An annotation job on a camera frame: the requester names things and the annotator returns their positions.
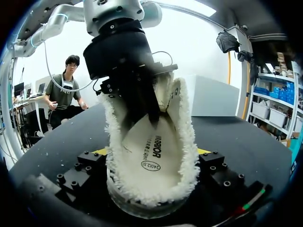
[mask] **black table surface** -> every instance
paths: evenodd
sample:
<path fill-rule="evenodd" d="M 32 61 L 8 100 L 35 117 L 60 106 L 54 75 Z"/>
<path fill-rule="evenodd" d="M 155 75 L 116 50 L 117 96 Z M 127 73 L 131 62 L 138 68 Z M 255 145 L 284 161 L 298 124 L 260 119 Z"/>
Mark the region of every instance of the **black table surface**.
<path fill-rule="evenodd" d="M 291 151 L 270 135 L 237 117 L 193 117 L 192 122 L 198 147 L 224 155 L 230 169 L 245 175 L 247 184 L 258 180 L 272 185 L 270 197 L 274 199 L 287 188 Z M 73 167 L 77 155 L 108 145 L 105 126 L 102 105 L 62 124 L 37 142 L 13 166 L 9 173 L 14 183 L 18 186 L 27 176 L 40 173 L 55 182 L 58 174 Z"/>

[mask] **man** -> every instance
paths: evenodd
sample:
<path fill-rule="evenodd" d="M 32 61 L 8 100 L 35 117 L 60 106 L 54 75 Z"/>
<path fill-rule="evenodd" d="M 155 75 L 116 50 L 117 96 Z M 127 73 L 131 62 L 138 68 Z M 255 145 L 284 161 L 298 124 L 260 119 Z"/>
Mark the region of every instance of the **man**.
<path fill-rule="evenodd" d="M 63 74 L 55 75 L 54 80 L 61 86 L 70 88 L 70 90 L 79 89 L 79 85 L 73 78 L 73 73 L 80 64 L 80 58 L 76 55 L 71 55 L 65 61 L 65 71 Z M 71 105 L 72 98 L 78 101 L 79 106 Z M 45 101 L 49 105 L 49 119 L 52 128 L 55 129 L 61 125 L 63 119 L 70 119 L 88 106 L 81 98 L 80 92 L 67 92 L 58 88 L 53 81 L 49 83 L 45 92 Z"/>

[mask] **yellow plate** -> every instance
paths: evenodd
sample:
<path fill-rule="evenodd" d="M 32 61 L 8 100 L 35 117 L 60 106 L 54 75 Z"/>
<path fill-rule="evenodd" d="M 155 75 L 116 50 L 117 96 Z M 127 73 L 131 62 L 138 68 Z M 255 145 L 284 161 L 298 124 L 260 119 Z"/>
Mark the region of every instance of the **yellow plate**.
<path fill-rule="evenodd" d="M 96 151 L 94 151 L 93 153 L 98 153 L 98 154 L 100 154 L 100 155 L 106 155 L 107 152 L 106 152 L 106 149 L 103 148 L 103 149 L 101 149 L 101 150 L 96 150 Z M 203 149 L 198 148 L 198 153 L 199 153 L 200 155 L 202 155 L 202 154 L 204 154 L 204 153 L 211 153 L 211 151 L 203 150 Z"/>

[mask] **shoe insole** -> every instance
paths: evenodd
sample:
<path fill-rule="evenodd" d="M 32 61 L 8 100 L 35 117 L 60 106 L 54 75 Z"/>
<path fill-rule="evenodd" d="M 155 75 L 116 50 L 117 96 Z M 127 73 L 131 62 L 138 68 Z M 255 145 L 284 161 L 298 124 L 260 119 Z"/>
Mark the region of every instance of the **shoe insole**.
<path fill-rule="evenodd" d="M 127 182 L 147 194 L 169 190 L 181 181 L 182 148 L 167 115 L 160 116 L 157 129 L 146 115 L 128 132 L 122 144 L 126 149 L 121 167 Z"/>

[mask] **computer monitor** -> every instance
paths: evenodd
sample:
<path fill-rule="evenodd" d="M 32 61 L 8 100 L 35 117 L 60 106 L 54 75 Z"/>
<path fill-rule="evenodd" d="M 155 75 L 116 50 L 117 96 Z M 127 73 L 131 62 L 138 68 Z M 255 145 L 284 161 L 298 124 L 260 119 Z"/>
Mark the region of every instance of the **computer monitor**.
<path fill-rule="evenodd" d="M 14 95 L 15 97 L 22 95 L 24 90 L 24 83 L 17 84 L 14 86 Z"/>
<path fill-rule="evenodd" d="M 38 90 L 38 94 L 43 94 L 43 92 L 44 92 L 44 87 L 45 87 L 45 83 L 40 84 L 39 90 Z"/>
<path fill-rule="evenodd" d="M 28 90 L 27 90 L 27 98 L 29 98 L 30 97 L 30 92 L 31 92 L 31 88 L 29 88 Z"/>

